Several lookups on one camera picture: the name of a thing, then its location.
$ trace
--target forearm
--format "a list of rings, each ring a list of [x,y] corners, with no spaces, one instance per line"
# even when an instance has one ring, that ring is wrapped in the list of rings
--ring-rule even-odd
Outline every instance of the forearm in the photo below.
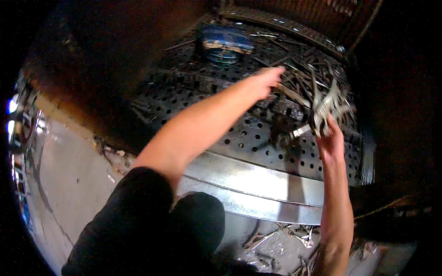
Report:
[[[172,178],[175,188],[186,166],[220,139],[258,100],[254,91],[250,91],[253,78],[238,82],[177,114],[143,149],[134,167],[148,163]]]
[[[324,165],[324,209],[317,272],[343,275],[353,240],[353,211],[344,159]]]

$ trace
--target black shirt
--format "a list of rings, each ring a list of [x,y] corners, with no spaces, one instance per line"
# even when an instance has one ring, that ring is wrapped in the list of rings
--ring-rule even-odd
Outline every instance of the black shirt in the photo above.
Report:
[[[232,275],[237,269],[242,275],[252,273],[250,268],[212,265],[207,252],[213,253],[224,235],[224,209],[214,197],[199,194],[177,208],[180,200],[170,213],[173,195],[165,177],[148,168],[132,169],[83,229],[61,273]],[[186,213],[195,201],[203,206]]]

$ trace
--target metal scrap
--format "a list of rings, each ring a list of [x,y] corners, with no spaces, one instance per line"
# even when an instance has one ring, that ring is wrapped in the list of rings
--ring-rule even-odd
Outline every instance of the metal scrap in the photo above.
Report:
[[[289,66],[289,67],[292,68],[293,70],[296,70],[296,71],[299,70],[298,68],[295,68],[294,66],[292,66],[292,65],[290,65],[290,64],[288,64],[288,63],[286,63],[286,62],[283,62],[283,64]]]
[[[289,275],[310,276],[313,270],[315,269],[315,262],[316,259],[318,258],[319,251],[320,251],[320,244],[316,246],[316,248],[311,252],[311,254],[307,259],[304,259],[302,256],[298,256],[301,264],[295,271],[289,273]]]
[[[275,66],[276,64],[279,64],[279,63],[281,63],[281,62],[287,60],[289,57],[290,57],[290,56],[283,57],[282,59],[277,60],[277,61],[275,61],[274,63],[270,64],[270,66],[273,67],[273,66]]]
[[[136,100],[134,100],[133,102],[130,103],[131,105],[131,110],[138,116],[138,118],[140,118],[146,125],[149,125],[153,120],[156,119],[156,116],[154,114],[152,114],[151,111],[151,106],[147,105],[147,104],[140,104],[140,102],[137,102]],[[147,113],[149,114],[149,117],[146,118],[145,115],[143,115],[141,112]]]
[[[100,155],[102,155],[107,162],[109,162],[114,173],[125,176],[130,171],[136,158],[133,154],[111,147],[102,137],[98,135],[94,135],[93,143],[94,149]]]
[[[270,267],[270,264],[264,261],[263,259],[259,259],[259,262],[267,267]]]
[[[270,38],[268,38],[268,37],[266,37],[266,38],[267,38],[270,42],[272,42],[273,44],[275,44],[276,46],[278,46],[278,47],[284,49],[284,50],[287,51],[287,52],[290,52],[290,50],[289,50],[287,47],[285,47],[284,45],[282,45],[281,43],[276,42],[274,39],[270,39]]]
[[[275,222],[279,228],[278,229],[282,229],[282,231],[284,232],[284,234],[287,237],[295,237],[297,238],[300,242],[302,242],[302,244],[306,247],[306,248],[311,248],[314,243],[312,240],[312,231],[314,226],[311,226],[310,231],[308,231],[308,234],[302,237],[298,237],[294,231],[292,231],[290,228],[292,227],[292,225],[287,225],[287,226],[283,226],[282,224],[280,224],[279,222]]]
[[[289,44],[294,44],[294,45],[307,46],[307,44],[301,43],[301,42],[297,42],[297,41],[291,41],[291,40],[286,40],[286,39],[280,39],[280,41],[281,42],[285,42],[285,43],[289,43]]]
[[[270,65],[268,65],[267,63],[265,63],[264,61],[260,60],[260,59],[257,58],[257,57],[253,57],[253,59],[254,59],[255,61],[257,61],[258,63],[264,65],[265,67],[270,67]]]
[[[270,262],[270,265],[272,266],[272,270],[275,272],[276,270],[276,259],[273,258],[272,261]]]
[[[310,125],[302,126],[292,132],[289,133],[291,140],[301,136],[302,134],[306,133],[307,131],[311,130]]]
[[[252,252],[253,252],[256,256],[258,256],[258,257],[260,257],[260,258],[264,258],[264,259],[268,259],[268,260],[273,259],[273,257],[270,257],[270,256],[267,256],[267,255],[264,255],[264,254],[262,254],[262,253],[260,253],[260,252],[257,252],[257,251],[254,251],[254,250],[252,250]]]
[[[333,72],[330,74],[331,84],[329,88],[328,85],[323,83],[324,79],[322,79],[321,82],[317,80],[317,78],[321,79],[321,76],[317,74],[317,69],[310,63],[306,64],[298,62],[293,57],[290,59],[295,61],[297,66],[299,66],[301,69],[309,72],[310,81],[307,80],[307,74],[305,74],[302,70],[289,66],[289,71],[284,74],[282,83],[280,83],[277,88],[290,99],[311,109],[309,124],[317,137],[321,137],[321,135],[326,135],[328,133],[327,115],[329,113],[332,114],[333,118],[338,122],[339,125],[349,122],[350,118],[354,120],[353,112],[355,107],[346,99],[347,92],[344,94],[338,87],[338,77],[335,76]],[[309,62],[312,61],[312,59],[315,59],[315,57],[308,57],[303,61]],[[327,71],[330,71],[328,69],[330,65],[327,62],[320,63],[320,65],[323,65],[324,68],[327,66]],[[299,86],[302,87],[302,93],[300,87],[296,87],[296,91],[293,91],[288,87],[296,86],[294,85],[292,79],[296,80]],[[320,89],[318,89],[318,85],[329,89],[329,91],[322,92]]]
[[[249,35],[250,36],[262,36],[265,38],[285,38],[286,37],[284,34],[259,32],[259,31],[257,31],[256,34],[249,34]]]
[[[252,238],[243,246],[244,250],[253,250],[256,247],[258,247],[261,243],[263,243],[265,240],[273,236],[276,232],[278,232],[280,229],[276,229],[273,232],[270,232],[267,235],[261,235],[259,233],[256,233],[252,236]]]
[[[187,42],[184,42],[184,43],[181,43],[181,44],[178,44],[178,45],[175,45],[175,46],[169,47],[169,48],[164,49],[164,50],[162,50],[162,51],[168,51],[168,50],[172,50],[172,49],[175,49],[175,48],[179,48],[179,47],[181,47],[181,46],[184,46],[184,45],[187,45],[187,44],[193,43],[193,42],[195,42],[195,41],[196,41],[196,39],[192,39],[192,40],[189,40],[189,41],[187,41]]]

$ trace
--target rusty metal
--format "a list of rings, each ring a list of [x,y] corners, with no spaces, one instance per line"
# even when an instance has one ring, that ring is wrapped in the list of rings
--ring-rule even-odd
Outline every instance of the rusty metal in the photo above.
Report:
[[[294,20],[305,27],[323,33],[330,39],[339,41],[339,44],[343,43],[345,48],[349,48],[360,32],[360,26],[364,26],[369,21],[371,11],[378,2],[378,0],[287,0],[276,2],[236,0],[235,6],[228,7],[226,16],[230,17],[229,10],[236,8],[251,8],[259,10],[257,13],[260,14],[271,13],[276,15],[271,19],[278,19],[284,23],[287,23],[288,19]]]
[[[278,42],[275,41],[274,39],[270,39],[270,38],[267,38],[267,39],[268,39],[270,42],[272,42],[273,44],[275,44],[276,46],[278,46],[278,47],[284,49],[284,50],[287,51],[287,52],[290,52],[290,50],[289,50],[287,47],[281,45],[280,43],[278,43]]]
[[[191,1],[60,2],[37,34],[23,72],[79,125],[138,153],[153,133],[126,98],[161,58],[160,50],[173,46],[206,11],[206,3]]]
[[[181,47],[181,46],[184,46],[184,45],[187,45],[187,44],[193,43],[193,42],[195,42],[195,41],[196,41],[196,39],[192,39],[192,40],[189,40],[189,41],[187,41],[187,42],[180,43],[180,44],[178,44],[178,45],[175,45],[175,46],[169,47],[169,48],[164,49],[164,50],[161,50],[161,51],[168,51],[168,50],[172,50],[172,49],[175,49],[175,48],[179,48],[179,47]]]
[[[303,68],[306,72],[309,71],[309,69],[303,65],[302,63],[300,63],[299,61],[297,61],[296,59],[294,59],[293,57],[290,57],[290,59],[297,65],[299,66],[299,68]]]
[[[345,35],[348,33],[348,31],[350,30],[351,26],[353,25],[353,23],[355,22],[355,20],[358,17],[358,14],[362,8],[364,4],[364,1],[360,0],[358,2],[358,6],[356,7],[356,10],[353,12],[353,14],[351,15],[351,19],[350,21],[347,23],[347,25],[345,26],[345,30],[341,32],[341,34],[339,35],[338,41],[337,43],[340,44],[342,42],[342,40],[344,39]]]
[[[257,61],[259,64],[261,64],[261,65],[263,65],[263,66],[265,66],[265,67],[270,67],[270,65],[268,65],[267,63],[265,63],[264,61],[260,60],[260,59],[257,58],[257,57],[253,57],[253,59],[254,59],[255,61]]]
[[[279,63],[281,63],[281,62],[283,62],[285,60],[287,60],[288,58],[290,58],[290,56],[283,57],[282,59],[277,60],[274,63],[270,64],[270,67],[273,67],[273,66],[275,66],[275,65],[277,65],[277,64],[279,64]]]
[[[236,6],[228,7],[225,17],[228,19],[239,20],[241,22],[260,24],[278,31],[282,31],[286,34],[301,38],[302,40],[321,48],[340,60],[343,59],[342,53],[336,50],[336,45],[331,43],[330,39],[326,38],[321,33],[314,31],[313,29],[301,25],[296,21],[282,18],[281,16],[275,14]]]
[[[382,5],[382,1],[383,0],[378,0],[376,7],[370,16],[370,19],[368,19],[367,23],[364,26],[364,29],[361,31],[361,33],[359,33],[358,37],[356,38],[356,40],[353,42],[350,49],[348,50],[349,53],[352,53],[354,51],[356,46],[359,44],[361,39],[364,37],[365,33],[367,32],[368,28],[370,27],[371,23],[373,22],[373,19],[376,17],[377,13],[379,12],[379,9],[381,8],[381,5]]]
[[[307,44],[305,44],[305,43],[300,43],[300,42],[291,41],[291,40],[281,39],[281,41],[282,41],[282,42],[285,42],[285,43],[295,44],[295,45],[307,46]]]

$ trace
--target floor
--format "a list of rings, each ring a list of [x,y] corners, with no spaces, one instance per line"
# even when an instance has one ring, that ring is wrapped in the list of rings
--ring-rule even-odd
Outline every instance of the floor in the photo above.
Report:
[[[36,136],[27,171],[34,239],[51,268],[60,275],[80,232],[106,203],[121,176],[112,172],[109,163],[93,149],[91,141],[50,119]],[[272,269],[260,262],[254,253],[241,248],[252,234],[257,219],[226,213],[225,220],[225,235],[216,257],[245,261],[262,272],[271,272]],[[277,227],[274,222],[261,221],[259,232],[267,234]],[[320,237],[314,233],[312,238],[317,244]],[[412,253],[414,250],[407,248],[415,246],[405,249]],[[313,249],[306,249],[300,241],[279,231],[256,251],[274,257],[274,271],[288,275],[299,266],[298,256],[307,257]],[[347,275],[372,275],[381,257],[381,250],[369,254],[364,261],[355,254]]]

